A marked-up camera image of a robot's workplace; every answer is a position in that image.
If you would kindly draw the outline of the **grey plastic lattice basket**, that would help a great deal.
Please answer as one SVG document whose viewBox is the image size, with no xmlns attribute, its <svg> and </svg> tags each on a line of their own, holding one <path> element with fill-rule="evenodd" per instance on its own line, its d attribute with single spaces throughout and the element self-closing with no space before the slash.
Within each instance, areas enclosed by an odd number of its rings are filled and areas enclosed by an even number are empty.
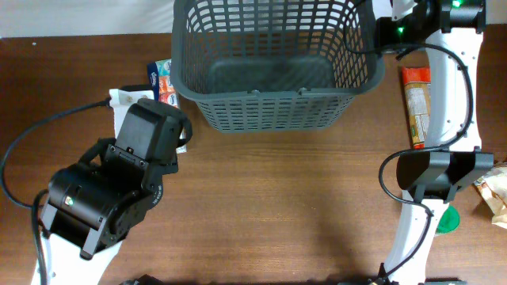
<svg viewBox="0 0 507 285">
<path fill-rule="evenodd" d="M 171 80 L 223 133 L 316 130 L 383 79 L 370 1 L 182 0 Z"/>
</svg>

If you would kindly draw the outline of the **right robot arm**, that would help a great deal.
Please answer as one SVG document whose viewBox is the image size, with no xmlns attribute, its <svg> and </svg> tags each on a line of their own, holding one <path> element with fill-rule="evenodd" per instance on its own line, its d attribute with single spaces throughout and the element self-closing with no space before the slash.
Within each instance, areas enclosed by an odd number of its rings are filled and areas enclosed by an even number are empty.
<svg viewBox="0 0 507 285">
<path fill-rule="evenodd" d="M 377 21 L 377 48 L 425 49 L 431 75 L 429 126 L 421 149 L 399 151 L 402 211 L 395 242 L 374 284 L 423 284 L 429 250 L 456 193 L 490 170 L 475 111 L 484 1 L 393 1 Z"/>
</svg>

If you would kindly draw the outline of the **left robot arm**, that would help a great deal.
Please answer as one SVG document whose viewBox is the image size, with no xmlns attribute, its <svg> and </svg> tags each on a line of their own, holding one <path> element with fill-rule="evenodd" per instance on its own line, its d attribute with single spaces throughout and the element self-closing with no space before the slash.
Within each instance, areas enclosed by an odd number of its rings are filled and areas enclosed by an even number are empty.
<svg viewBox="0 0 507 285">
<path fill-rule="evenodd" d="M 33 202 L 32 283 L 99 283 L 130 229 L 162 199 L 162 178 L 178 171 L 177 148 L 192 135 L 179 108 L 140 99 L 117 136 L 56 172 Z"/>
</svg>

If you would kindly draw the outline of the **green lid spice jar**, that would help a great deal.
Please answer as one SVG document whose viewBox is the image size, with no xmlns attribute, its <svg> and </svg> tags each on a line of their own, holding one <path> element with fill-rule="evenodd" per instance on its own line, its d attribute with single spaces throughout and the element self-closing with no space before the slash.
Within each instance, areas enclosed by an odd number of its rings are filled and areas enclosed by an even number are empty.
<svg viewBox="0 0 507 285">
<path fill-rule="evenodd" d="M 450 234 L 459 228 L 460 215 L 455 207 L 449 206 L 436 228 L 436 235 Z"/>
</svg>

